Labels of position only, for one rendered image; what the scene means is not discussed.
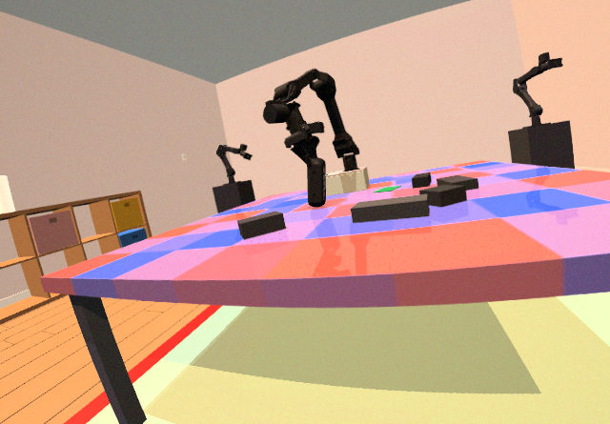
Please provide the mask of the green flat rectangular tile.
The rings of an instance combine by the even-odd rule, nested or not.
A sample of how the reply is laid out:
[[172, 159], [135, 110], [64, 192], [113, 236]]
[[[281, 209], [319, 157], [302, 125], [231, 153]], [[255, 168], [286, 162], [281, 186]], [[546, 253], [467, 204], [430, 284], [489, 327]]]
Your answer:
[[401, 186], [385, 187], [385, 188], [382, 188], [382, 189], [377, 190], [375, 192], [391, 192], [392, 190], [397, 189], [399, 187], [401, 187]]

